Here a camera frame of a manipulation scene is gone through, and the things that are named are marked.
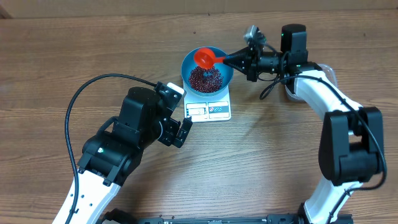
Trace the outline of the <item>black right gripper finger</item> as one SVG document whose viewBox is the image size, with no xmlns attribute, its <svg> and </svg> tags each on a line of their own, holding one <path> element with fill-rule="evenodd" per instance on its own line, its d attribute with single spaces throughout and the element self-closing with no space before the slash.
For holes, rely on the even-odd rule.
<svg viewBox="0 0 398 224">
<path fill-rule="evenodd" d="M 251 56 L 251 48 L 245 47 L 237 52 L 231 53 L 224 57 L 224 61 L 232 61 L 232 60 L 245 60 L 247 57 Z"/>
<path fill-rule="evenodd" d="M 231 62 L 227 62 L 227 61 L 225 61 L 225 60 L 223 61 L 223 63 L 224 63 L 225 65 L 227 65 L 227 66 L 229 66 L 229 67 L 231 67 L 231 68 L 233 68 L 233 69 L 235 69 L 235 70 L 241 72 L 241 73 L 244 74 L 244 75 L 247 75 L 247 74 L 248 74 L 248 71 L 247 71 L 245 68 L 243 68 L 242 66 L 240 66 L 240 65 L 235 65 L 235 64 L 233 64 L 233 63 L 231 63 Z"/>
</svg>

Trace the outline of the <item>orange scoop with blue handle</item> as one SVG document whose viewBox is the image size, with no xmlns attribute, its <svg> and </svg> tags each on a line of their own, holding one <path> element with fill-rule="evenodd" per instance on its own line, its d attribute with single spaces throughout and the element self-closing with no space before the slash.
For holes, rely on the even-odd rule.
<svg viewBox="0 0 398 224">
<path fill-rule="evenodd" d="M 214 51 L 206 47 L 198 49 L 193 56 L 195 63 L 206 70 L 211 69 L 216 63 L 223 63 L 225 58 L 217 57 Z"/>
</svg>

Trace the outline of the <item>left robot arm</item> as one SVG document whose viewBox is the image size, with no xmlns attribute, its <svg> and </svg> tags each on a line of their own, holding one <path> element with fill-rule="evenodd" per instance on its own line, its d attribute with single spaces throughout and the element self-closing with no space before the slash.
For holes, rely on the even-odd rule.
<svg viewBox="0 0 398 224">
<path fill-rule="evenodd" d="M 173 83 L 159 82 L 152 90 L 130 88 L 119 116 L 108 119 L 83 145 L 78 177 L 54 223 L 96 223 L 141 163 L 145 148 L 154 141 L 182 147 L 192 121 L 176 121 L 171 115 L 185 95 Z"/>
</svg>

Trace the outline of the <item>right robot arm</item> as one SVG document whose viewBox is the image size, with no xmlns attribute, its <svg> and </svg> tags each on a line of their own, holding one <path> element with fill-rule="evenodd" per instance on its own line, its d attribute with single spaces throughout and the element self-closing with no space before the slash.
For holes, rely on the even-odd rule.
<svg viewBox="0 0 398 224">
<path fill-rule="evenodd" d="M 349 99 L 326 77 L 324 69 L 308 59 L 307 31 L 301 24 L 281 30 L 275 50 L 256 26 L 244 34 L 247 46 L 228 55 L 223 63 L 256 82 L 260 74 L 274 76 L 287 93 L 306 102 L 322 119 L 318 151 L 322 173 L 314 193 L 296 214 L 268 215 L 268 223 L 352 223 L 340 209 L 351 195 L 371 191 L 372 176 L 387 175 L 382 113 Z"/>
</svg>

